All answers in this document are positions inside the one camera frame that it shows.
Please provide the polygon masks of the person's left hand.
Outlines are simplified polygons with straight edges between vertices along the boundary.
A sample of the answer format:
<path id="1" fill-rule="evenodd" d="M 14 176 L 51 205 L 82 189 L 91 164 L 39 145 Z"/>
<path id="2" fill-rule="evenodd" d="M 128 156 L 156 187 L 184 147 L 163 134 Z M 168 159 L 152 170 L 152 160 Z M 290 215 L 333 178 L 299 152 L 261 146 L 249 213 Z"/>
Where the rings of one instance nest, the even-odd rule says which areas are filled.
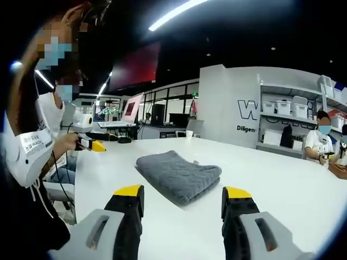
<path id="1" fill-rule="evenodd" d="M 77 143 L 78 135 L 76 133 L 65 134 L 55 141 L 53 152 L 55 155 L 63 155 L 70 150 L 75 150 Z"/>

